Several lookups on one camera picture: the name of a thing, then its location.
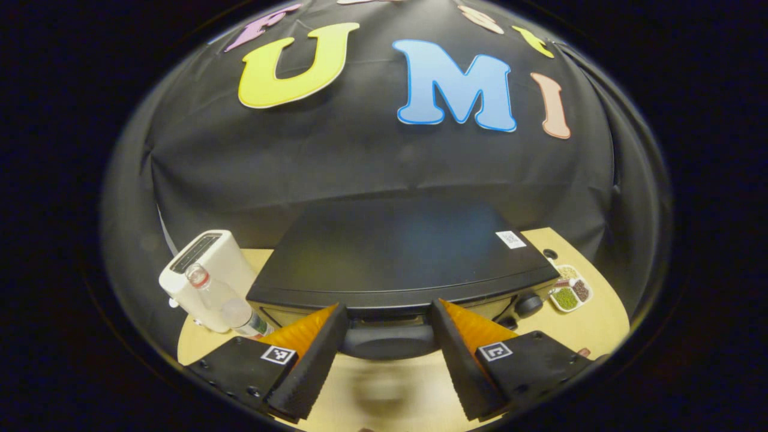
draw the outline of letter m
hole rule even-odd
[[[435,87],[458,123],[471,114],[478,96],[482,107],[475,115],[477,124],[486,129],[512,132],[517,123],[509,104],[507,74],[509,65],[489,55],[478,55],[463,72],[440,45],[432,42],[400,40],[392,47],[408,61],[408,104],[397,117],[410,125],[436,125],[445,112],[435,103]]]

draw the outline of black cloth backdrop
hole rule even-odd
[[[640,114],[567,41],[507,10],[473,3],[505,30],[489,32],[462,16],[458,4],[304,2],[259,38],[224,53],[260,15],[247,17],[156,86],[118,142],[101,209],[114,290],[150,342],[175,355],[186,315],[167,306],[157,282],[172,258],[158,211],[179,249],[214,228],[231,230],[242,248],[272,248],[313,201],[481,198],[518,229],[554,228],[605,275],[630,316],[660,287],[671,193]],[[346,65],[333,83],[268,109],[240,103],[245,54],[293,37],[276,76],[298,75],[315,54],[307,33],[340,22],[360,28],[349,35]],[[547,40],[555,58],[535,51],[511,25]],[[464,70],[478,54],[508,63],[517,130],[483,129],[474,115],[460,125],[441,97],[440,124],[401,123],[396,113],[408,100],[408,79],[406,58],[392,47],[399,39],[434,42]],[[544,102],[531,72],[562,87],[569,139],[543,131]]]

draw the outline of foam letter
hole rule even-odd
[[[305,98],[326,87],[344,69],[347,37],[358,28],[360,24],[356,22],[344,22],[312,30],[308,36],[317,38],[315,61],[308,71],[292,78],[277,79],[275,68],[280,53],[293,43],[293,38],[249,52],[243,57],[245,68],[237,90],[240,102],[251,108],[269,108]]]
[[[556,138],[568,139],[571,137],[571,129],[565,124],[565,111],[563,111],[563,101],[560,99],[560,85],[552,78],[531,73],[531,78],[538,83],[541,88],[541,95],[544,97],[544,110],[547,117],[541,126],[544,131]]]
[[[549,58],[554,58],[554,54],[552,54],[551,52],[547,51],[544,48],[545,46],[547,46],[547,44],[545,44],[544,41],[542,41],[541,39],[539,39],[536,36],[534,36],[533,33],[529,32],[528,30],[526,30],[524,28],[519,28],[519,27],[517,27],[515,25],[513,25],[512,28],[517,30],[518,32],[520,32],[520,34],[523,35],[523,38],[525,39],[525,41],[530,46],[532,46],[533,49],[535,49],[536,51],[542,53],[543,55],[546,55]]]
[[[509,104],[510,68],[503,61],[478,55],[464,73],[445,50],[432,42],[400,40],[392,47],[405,54],[408,61],[408,104],[397,111],[403,123],[436,125],[442,121],[445,113],[435,104],[437,86],[458,123],[467,121],[482,94],[482,108],[475,115],[478,125],[506,132],[517,128]]]
[[[288,6],[287,8],[282,8],[277,12],[263,16],[256,21],[251,22],[249,25],[246,25],[245,30],[240,33],[240,36],[237,36],[237,39],[235,39],[235,42],[232,42],[232,45],[224,49],[224,52],[228,52],[232,48],[237,48],[240,45],[263,35],[266,30],[264,30],[262,27],[269,27],[271,25],[277,24],[281,19],[283,19],[283,17],[286,16],[286,13],[297,10],[301,7],[301,5],[302,4],[299,3],[297,5]]]
[[[486,28],[491,32],[499,33],[500,35],[504,34],[504,30],[502,30],[502,28],[496,24],[496,21],[494,21],[493,18],[487,16],[486,14],[476,11],[473,8],[468,8],[464,5],[459,5],[458,8],[461,9],[462,15],[464,15],[469,21],[474,22],[480,27]]]

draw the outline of green beans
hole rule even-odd
[[[573,309],[578,305],[576,296],[574,296],[574,293],[570,288],[563,288],[560,291],[554,293],[552,297],[554,297],[554,300],[557,301],[558,304],[560,304],[560,307],[565,310]]]

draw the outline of table surface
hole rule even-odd
[[[605,278],[551,228],[522,234],[539,251],[555,251],[556,265],[576,268],[590,284],[593,297],[567,314],[546,301],[539,312],[520,320],[515,332],[544,331],[573,351],[588,348],[592,360],[616,349],[629,332],[629,319]],[[243,249],[243,254],[258,274],[272,251]],[[184,366],[191,364],[235,336],[233,331],[209,331],[187,317],[179,336],[178,361]],[[363,360],[338,353],[309,418],[296,425],[278,421],[307,432],[358,432],[363,428],[375,432],[459,432],[493,420],[467,420],[442,352],[436,351],[397,361]]]

